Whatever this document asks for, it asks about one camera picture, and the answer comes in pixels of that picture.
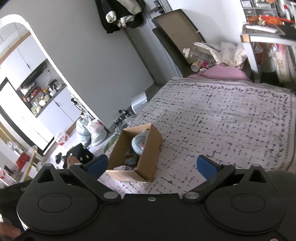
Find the person's left hand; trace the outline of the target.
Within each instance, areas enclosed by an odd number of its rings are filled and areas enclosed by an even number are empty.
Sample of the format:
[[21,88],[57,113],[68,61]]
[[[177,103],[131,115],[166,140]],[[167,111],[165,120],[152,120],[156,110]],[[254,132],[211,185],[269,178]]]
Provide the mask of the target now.
[[1,214],[1,236],[7,238],[17,238],[22,234],[21,230],[15,227],[12,222]]

